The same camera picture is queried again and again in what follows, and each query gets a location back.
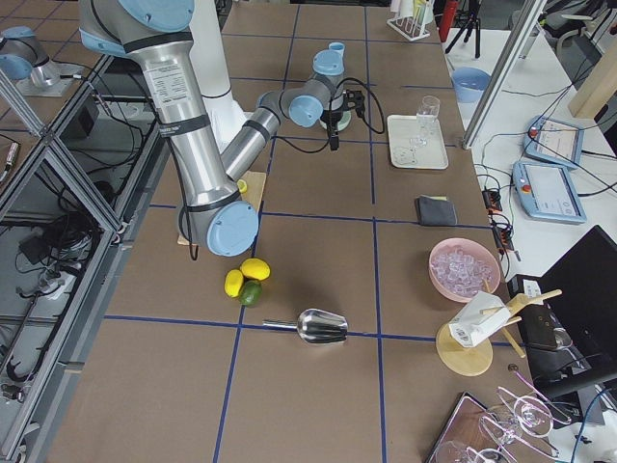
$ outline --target wooden stick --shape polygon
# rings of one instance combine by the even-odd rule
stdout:
[[[516,351],[516,353],[519,354],[519,357],[524,359],[527,356],[527,354],[524,353],[524,351],[518,345],[516,340],[512,338],[512,335],[510,334],[510,332],[506,328],[501,328],[500,331],[501,331],[501,334],[508,340],[508,342],[510,342],[510,345]]]
[[[529,297],[526,294],[517,294],[506,304],[506,307],[510,310],[511,315],[516,315],[529,304],[537,304],[551,299],[551,297],[558,296],[559,294],[561,294],[561,289],[555,289],[535,297]]]
[[[491,307],[489,309],[482,309],[480,314],[482,315],[492,315],[493,313],[497,313],[501,310],[501,307]]]
[[[522,318],[520,318],[519,316],[513,316],[508,321],[506,321],[505,325],[503,325],[501,328],[505,328],[506,326],[514,325],[515,323],[518,323],[521,320],[522,320]]]

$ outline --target light blue joint cap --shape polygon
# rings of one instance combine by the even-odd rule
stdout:
[[[296,96],[289,105],[289,117],[301,127],[311,127],[323,112],[321,102],[312,95]]]
[[[7,39],[25,39],[34,37],[35,33],[28,26],[15,26],[2,31],[2,35]]]
[[[323,75],[341,75],[345,71],[342,52],[338,50],[320,51],[312,60],[312,70]]]
[[[126,58],[126,52],[124,47],[114,41],[107,41],[100,37],[97,37],[89,32],[79,29],[81,33],[81,42],[84,46],[97,53],[103,53],[104,55],[117,56],[119,58]]]
[[[246,201],[236,201],[219,210],[208,227],[205,241],[217,256],[237,256],[251,247],[259,218]]]
[[[32,65],[15,55],[0,55],[0,69],[12,80],[21,80],[30,76]]]
[[[328,45],[329,50],[333,50],[342,58],[345,53],[345,44],[342,41],[333,41]]]
[[[122,7],[150,29],[171,33],[186,29],[193,17],[195,0],[118,0]]]

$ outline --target tray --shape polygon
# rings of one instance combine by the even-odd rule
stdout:
[[[400,169],[437,169],[447,167],[447,152],[443,144],[440,122],[427,138],[424,147],[412,150],[411,139],[419,134],[416,116],[388,116],[389,158]]]

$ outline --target stainless steel scoop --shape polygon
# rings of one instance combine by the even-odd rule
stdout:
[[[348,327],[344,316],[319,309],[307,309],[300,313],[297,323],[263,320],[263,326],[286,330],[295,329],[302,340],[311,344],[343,342],[347,339]]]

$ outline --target small yellow object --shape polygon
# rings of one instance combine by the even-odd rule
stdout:
[[[242,272],[237,268],[229,270],[225,277],[225,294],[229,297],[238,297],[242,285],[244,285],[244,275]]]
[[[236,183],[238,184],[238,190],[240,193],[246,193],[249,190],[249,185],[247,185],[247,182],[242,178],[240,178]]]
[[[250,258],[242,262],[240,271],[247,278],[262,281],[270,276],[270,265],[261,259]]]

